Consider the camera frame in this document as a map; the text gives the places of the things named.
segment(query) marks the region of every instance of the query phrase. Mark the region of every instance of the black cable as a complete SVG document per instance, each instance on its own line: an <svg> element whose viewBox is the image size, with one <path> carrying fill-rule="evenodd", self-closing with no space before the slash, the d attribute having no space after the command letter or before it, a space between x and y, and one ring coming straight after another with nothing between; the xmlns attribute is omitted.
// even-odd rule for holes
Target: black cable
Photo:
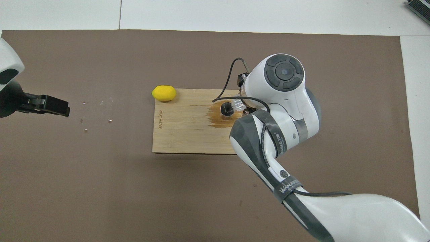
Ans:
<svg viewBox="0 0 430 242"><path fill-rule="evenodd" d="M217 98L221 97L221 95L224 93L225 89L227 88L227 84L228 84L228 81L230 80L230 76L231 76L231 71L233 70L234 63L237 60L241 60L243 62L243 66L245 67L246 72L249 73L248 65L246 64L246 62L245 62L244 59L242 59L242 58L236 58L236 59L234 59L233 62L231 63L230 71L228 72L228 77L227 77L227 81L225 82L224 88L222 89L221 93L218 95Z"/></svg>
<svg viewBox="0 0 430 242"><path fill-rule="evenodd" d="M265 103L264 101L262 101L262 100L260 100L258 98L254 98L254 97L250 97L250 96L226 96L226 97L218 97L218 98L215 98L214 100L212 100L212 102L216 102L218 100L224 100L224 99L240 99L240 100L242 100L242 102L243 102L244 99L254 100L254 101L257 101L257 102L263 104L264 107L266 107L267 112L270 112L270 108L269 108L269 105L267 105L267 103Z"/></svg>
<svg viewBox="0 0 430 242"><path fill-rule="evenodd" d="M337 195L352 195L350 192L301 192L298 190L293 190L294 193L297 193L299 195L303 196L309 196L309 197L330 197L330 196L337 196Z"/></svg>
<svg viewBox="0 0 430 242"><path fill-rule="evenodd" d="M264 133L266 132L266 129L267 129L267 127L263 123L263 130L261 131L261 136L260 136L260 148L261 148L261 153L263 155L264 162L266 163L267 168L269 168L270 165L269 165L269 162L267 161L267 158L266 158L266 152L264 151Z"/></svg>

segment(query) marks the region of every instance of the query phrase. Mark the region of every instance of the bamboo board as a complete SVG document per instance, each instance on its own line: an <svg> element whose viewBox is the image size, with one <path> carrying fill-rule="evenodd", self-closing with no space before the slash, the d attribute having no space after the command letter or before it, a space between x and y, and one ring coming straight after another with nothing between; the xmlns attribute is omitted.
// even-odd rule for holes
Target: bamboo board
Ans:
<svg viewBox="0 0 430 242"><path fill-rule="evenodd" d="M242 112L228 119L220 111L230 100L212 103L221 90L176 89L172 101L155 100L154 153L235 154L229 133ZM226 90L223 96L234 96L237 90Z"/></svg>

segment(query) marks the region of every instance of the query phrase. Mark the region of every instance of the liquid spill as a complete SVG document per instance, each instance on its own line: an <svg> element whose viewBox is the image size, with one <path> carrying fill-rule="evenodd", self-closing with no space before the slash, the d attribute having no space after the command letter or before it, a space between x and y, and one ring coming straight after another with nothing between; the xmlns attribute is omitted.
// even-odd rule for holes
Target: liquid spill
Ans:
<svg viewBox="0 0 430 242"><path fill-rule="evenodd" d="M215 102L208 109L207 116L211 121L210 126L214 128L227 128L232 127L236 119L242 117L242 112L235 111L234 114L230 117L226 117L221 114L221 105L224 102Z"/></svg>

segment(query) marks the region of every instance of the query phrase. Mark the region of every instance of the robotic arm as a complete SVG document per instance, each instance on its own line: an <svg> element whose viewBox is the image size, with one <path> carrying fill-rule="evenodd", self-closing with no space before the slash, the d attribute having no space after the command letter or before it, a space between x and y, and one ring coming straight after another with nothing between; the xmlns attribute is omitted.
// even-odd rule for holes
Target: robotic arm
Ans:
<svg viewBox="0 0 430 242"><path fill-rule="evenodd" d="M398 201L373 194L309 193L276 161L315 135L321 124L318 101L305 88L305 71L295 57L271 55L242 77L236 98L255 111L236 120L230 142L313 237L324 242L430 241L429 230Z"/></svg>
<svg viewBox="0 0 430 242"><path fill-rule="evenodd" d="M24 64L8 43L0 38L0 118L15 111L51 113L69 116L69 103L48 95L24 93L14 78L24 71Z"/></svg>

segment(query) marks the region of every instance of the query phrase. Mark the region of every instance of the yellow lemon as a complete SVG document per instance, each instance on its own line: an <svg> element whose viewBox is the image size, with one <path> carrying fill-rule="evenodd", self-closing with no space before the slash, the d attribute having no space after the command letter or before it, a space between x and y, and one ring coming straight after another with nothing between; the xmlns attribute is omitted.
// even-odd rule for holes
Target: yellow lemon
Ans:
<svg viewBox="0 0 430 242"><path fill-rule="evenodd" d="M176 96L176 90L172 86L156 86L152 96L159 101L170 101Z"/></svg>

